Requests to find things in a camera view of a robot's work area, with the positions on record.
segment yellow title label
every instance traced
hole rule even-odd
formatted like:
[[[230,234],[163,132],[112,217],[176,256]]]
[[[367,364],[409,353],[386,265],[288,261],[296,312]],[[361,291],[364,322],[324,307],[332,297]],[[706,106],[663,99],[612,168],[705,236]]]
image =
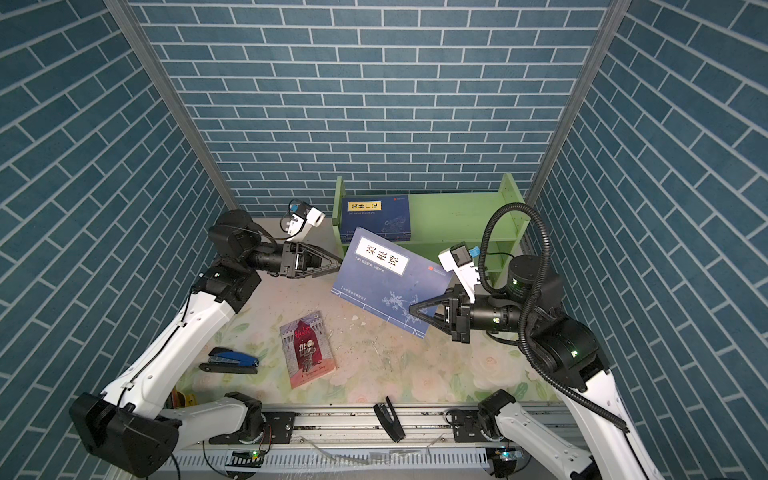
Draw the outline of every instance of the yellow title label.
[[[381,202],[349,202],[346,207],[348,212],[370,212],[374,210],[381,210]]]

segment blue brick wall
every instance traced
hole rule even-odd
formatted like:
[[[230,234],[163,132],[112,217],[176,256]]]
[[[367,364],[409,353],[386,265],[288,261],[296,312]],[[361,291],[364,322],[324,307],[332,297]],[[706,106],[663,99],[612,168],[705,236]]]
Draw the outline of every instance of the blue brick wall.
[[[676,480],[768,478],[767,7],[634,0],[537,205]]]
[[[609,1],[256,3],[131,4],[239,202],[281,215],[339,175],[525,192]]]
[[[181,307],[223,209],[101,0],[0,2],[0,478],[90,478],[68,408]]]

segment green shelf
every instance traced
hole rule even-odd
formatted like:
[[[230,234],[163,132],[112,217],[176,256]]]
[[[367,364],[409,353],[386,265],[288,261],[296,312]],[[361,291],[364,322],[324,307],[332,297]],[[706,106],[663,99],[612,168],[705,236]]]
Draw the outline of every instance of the green shelf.
[[[342,199],[345,197],[344,180],[336,179],[336,195],[333,199],[333,234],[336,242],[346,253],[347,244],[341,241]],[[375,199],[380,195],[366,195]],[[410,194],[408,196],[411,215],[411,240],[397,242],[401,247],[438,261],[443,250],[465,242],[469,248],[479,245],[485,225],[499,207],[511,202],[522,202],[523,197],[511,174],[504,174],[496,192],[467,194]],[[488,252],[511,253],[520,242],[528,217],[514,212],[504,215],[496,224]],[[509,261],[507,255],[490,255],[485,261],[488,276],[495,282]]]

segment book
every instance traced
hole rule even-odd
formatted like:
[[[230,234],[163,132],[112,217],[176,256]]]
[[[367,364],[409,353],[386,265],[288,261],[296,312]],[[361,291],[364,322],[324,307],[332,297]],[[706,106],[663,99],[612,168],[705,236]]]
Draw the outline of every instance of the book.
[[[408,195],[345,197],[339,225],[342,243],[351,242],[358,227],[393,242],[411,240]]]
[[[282,325],[280,342],[283,344],[292,389],[336,369],[320,312]]]
[[[445,293],[451,278],[439,264],[358,228],[331,291],[424,338],[429,324],[411,316],[408,308]]]

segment red book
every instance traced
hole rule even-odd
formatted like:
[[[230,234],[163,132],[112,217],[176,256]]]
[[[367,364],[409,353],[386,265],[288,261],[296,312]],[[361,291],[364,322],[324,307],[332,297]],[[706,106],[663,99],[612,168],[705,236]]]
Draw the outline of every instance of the red book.
[[[280,341],[283,344],[292,389],[336,369],[336,361],[331,353],[331,345],[328,343],[320,312],[282,325]]]

